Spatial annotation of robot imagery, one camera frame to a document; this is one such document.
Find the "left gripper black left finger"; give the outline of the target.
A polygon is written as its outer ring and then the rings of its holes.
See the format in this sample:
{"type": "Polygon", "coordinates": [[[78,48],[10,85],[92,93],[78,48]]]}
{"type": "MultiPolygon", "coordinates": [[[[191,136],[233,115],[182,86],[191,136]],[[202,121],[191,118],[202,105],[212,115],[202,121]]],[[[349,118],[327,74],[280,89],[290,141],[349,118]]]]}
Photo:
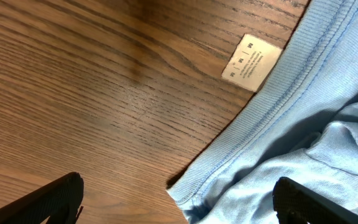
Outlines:
{"type": "Polygon", "coordinates": [[[0,208],[0,224],[75,224],[83,209],[83,194],[81,175],[68,173],[0,208]]]}

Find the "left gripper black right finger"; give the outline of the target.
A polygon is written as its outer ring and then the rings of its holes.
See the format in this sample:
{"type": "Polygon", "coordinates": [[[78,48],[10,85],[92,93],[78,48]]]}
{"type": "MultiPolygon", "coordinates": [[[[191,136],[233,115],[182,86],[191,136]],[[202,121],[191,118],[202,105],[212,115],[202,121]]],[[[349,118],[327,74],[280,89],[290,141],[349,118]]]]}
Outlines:
{"type": "Polygon", "coordinates": [[[358,215],[288,177],[276,182],[273,209],[279,224],[358,224],[358,215]]]}

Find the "light blue t-shirt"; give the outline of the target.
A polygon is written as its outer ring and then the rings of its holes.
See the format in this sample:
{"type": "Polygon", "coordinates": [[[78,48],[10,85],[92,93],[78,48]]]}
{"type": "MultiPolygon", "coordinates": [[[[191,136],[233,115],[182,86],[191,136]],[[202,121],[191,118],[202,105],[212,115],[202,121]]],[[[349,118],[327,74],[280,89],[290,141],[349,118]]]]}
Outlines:
{"type": "Polygon", "coordinates": [[[358,215],[358,1],[311,1],[263,88],[167,192],[189,223],[277,223],[281,177],[358,215]]]}

